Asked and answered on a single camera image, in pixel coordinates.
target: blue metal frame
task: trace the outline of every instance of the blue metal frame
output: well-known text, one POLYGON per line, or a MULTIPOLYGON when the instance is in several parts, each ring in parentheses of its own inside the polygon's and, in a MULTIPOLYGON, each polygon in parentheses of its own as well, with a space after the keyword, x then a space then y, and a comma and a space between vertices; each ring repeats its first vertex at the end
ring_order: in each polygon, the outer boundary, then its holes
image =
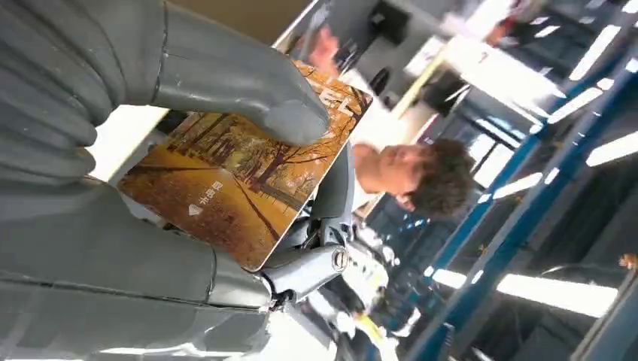
MULTIPOLYGON (((572 97, 577 96, 583 90, 589 88, 596 81, 598 81, 603 74, 608 74, 609 71, 613 68, 614 64, 607 65, 603 67, 600 71, 596 72, 596 74, 590 75, 580 81, 575 86, 571 87, 568 94, 564 99, 558 99, 549 109, 548 112, 552 113, 556 111, 558 108, 565 105, 572 97)), ((455 231, 450 235, 447 239, 441 250, 437 252, 434 256, 434 260, 432 262, 431 267, 434 270, 447 268, 452 260, 459 254, 463 246, 470 240, 474 231, 476 231, 477 226, 481 221, 485 218, 485 216, 489 213, 494 205, 494 192, 499 188, 505 186, 507 182, 512 179, 517 173, 518 170, 522 168, 522 166, 527 161, 528 157, 533 154, 536 148, 540 144, 540 139, 543 137, 545 132, 545 127, 543 126, 539 132, 536 134, 529 134, 523 144, 516 150, 516 152, 512 155, 512 158, 505 164, 501 172, 494 178, 492 184, 483 192, 483 194, 487 197, 483 202, 475 205, 472 210, 467 214, 463 222, 455 229, 455 231)), ((422 282, 429 286, 432 284, 433 280, 431 276, 424 276, 422 282)), ((409 312, 419 301, 419 295, 416 292, 412 292, 404 305, 401 308, 400 314, 403 312, 409 312)), ((400 320, 394 319, 388 325, 390 329, 397 330, 401 327, 400 320)))
POLYGON ((462 289, 448 300, 446 309, 437 315, 421 335, 406 360, 436 359, 445 337, 445 328, 442 325, 450 323, 457 329, 461 329, 475 310, 477 300, 485 299, 495 288, 506 266, 518 252, 520 243, 539 224, 561 190, 585 164, 584 156, 591 151, 595 141, 613 121, 608 111, 614 108, 616 96, 632 78, 632 74, 624 69, 624 65, 637 54, 638 46, 628 52, 620 62, 616 62, 618 66, 615 67, 611 76, 615 80, 613 88, 599 97, 592 105, 592 112, 588 112, 577 123, 565 141, 566 147, 549 162, 543 172, 542 181, 530 190, 523 203, 516 208, 503 228, 496 234, 486 254, 472 267, 467 280, 472 280, 473 275, 479 271, 483 272, 482 276, 475 284, 467 281, 462 289), (600 115, 595 112, 605 113, 606 116, 599 119, 600 115), (553 180, 549 180, 548 175, 554 169, 559 170, 558 175, 553 180))

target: man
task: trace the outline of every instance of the man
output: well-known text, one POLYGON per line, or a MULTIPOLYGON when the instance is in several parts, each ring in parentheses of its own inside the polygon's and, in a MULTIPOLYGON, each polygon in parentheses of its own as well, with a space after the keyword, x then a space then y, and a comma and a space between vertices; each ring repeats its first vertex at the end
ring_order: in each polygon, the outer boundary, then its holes
MULTIPOLYGON (((333 61, 338 49, 339 42, 324 27, 317 34, 308 59, 321 71, 338 77, 339 70, 333 61)), ((425 217, 454 214, 464 206, 473 185, 471 168, 472 160, 459 141, 439 139, 431 145, 395 145, 381 152, 368 144, 355 144, 354 210, 375 194, 386 192, 406 210, 425 217)))

